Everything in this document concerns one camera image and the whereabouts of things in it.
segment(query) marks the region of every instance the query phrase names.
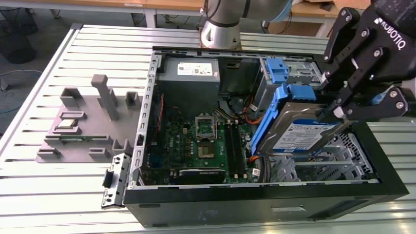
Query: wastebasket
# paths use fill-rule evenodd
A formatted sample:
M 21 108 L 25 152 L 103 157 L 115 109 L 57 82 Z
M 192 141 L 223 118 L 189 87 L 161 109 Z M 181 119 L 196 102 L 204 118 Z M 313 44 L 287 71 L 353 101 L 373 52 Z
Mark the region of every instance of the wastebasket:
M 7 21 L 0 21 L 0 54 L 13 64 L 27 63 L 36 56 L 25 35 L 17 33 Z
M 17 33 L 29 35 L 37 32 L 37 25 L 29 8 L 0 7 L 0 13 Z

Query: slotted aluminum workbench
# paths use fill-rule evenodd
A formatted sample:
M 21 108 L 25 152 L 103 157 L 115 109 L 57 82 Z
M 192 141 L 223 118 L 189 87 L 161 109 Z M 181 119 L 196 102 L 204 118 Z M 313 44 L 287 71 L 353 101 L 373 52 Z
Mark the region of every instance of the slotted aluminum workbench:
M 323 54 L 317 38 L 241 34 L 244 50 Z M 64 87 L 97 95 L 93 74 L 107 74 L 115 93 L 143 93 L 152 46 L 199 47 L 199 33 L 84 25 L 71 30 L 0 141 L 0 233 L 144 231 L 127 209 L 101 210 L 109 163 L 37 164 L 36 152 L 59 111 Z M 403 233 L 416 230 L 416 124 L 371 123 L 409 195 L 325 222 L 203 226 L 157 233 Z

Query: side panel latch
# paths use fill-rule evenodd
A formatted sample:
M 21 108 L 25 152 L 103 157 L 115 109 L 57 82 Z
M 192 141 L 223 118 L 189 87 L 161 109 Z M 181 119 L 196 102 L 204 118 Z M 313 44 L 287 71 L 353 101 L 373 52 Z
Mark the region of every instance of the side panel latch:
M 112 158 L 111 167 L 104 174 L 103 186 L 105 187 L 101 209 L 123 208 L 124 189 L 131 166 L 131 156 L 119 154 Z

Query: gray floor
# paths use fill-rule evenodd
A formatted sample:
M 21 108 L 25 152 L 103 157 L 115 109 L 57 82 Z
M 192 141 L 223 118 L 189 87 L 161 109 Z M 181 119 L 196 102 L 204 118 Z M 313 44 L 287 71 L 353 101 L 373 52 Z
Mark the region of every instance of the gray floor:
M 37 51 L 36 59 L 25 64 L 15 65 L 0 56 L 0 74 L 19 69 L 33 69 L 43 71 L 68 32 L 72 23 L 95 25 L 133 26 L 132 16 L 128 13 L 68 11 L 60 12 L 61 18 L 53 19 L 49 10 L 35 10 L 35 21 L 39 32 L 29 35 L 29 41 Z M 141 14 L 135 16 L 136 24 L 145 27 L 145 20 Z M 199 22 L 204 25 L 205 17 L 172 16 L 171 23 L 165 23 L 165 18 L 157 16 L 157 26 L 160 28 L 193 29 Z M 241 32 L 261 33 L 260 21 L 243 19 L 240 22 Z M 0 92 L 0 134 L 4 133 L 17 111 L 1 114 L 19 107 L 39 79 L 39 74 L 33 72 L 12 73 L 1 77 L 11 85 L 9 90 Z

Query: motherboard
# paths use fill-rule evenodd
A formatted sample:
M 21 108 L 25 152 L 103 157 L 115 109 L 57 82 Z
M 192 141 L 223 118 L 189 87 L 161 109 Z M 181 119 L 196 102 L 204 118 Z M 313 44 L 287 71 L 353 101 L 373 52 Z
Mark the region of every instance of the motherboard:
M 249 126 L 217 120 L 207 115 L 165 124 L 163 146 L 149 146 L 148 168 L 143 170 L 147 185 L 252 182 Z

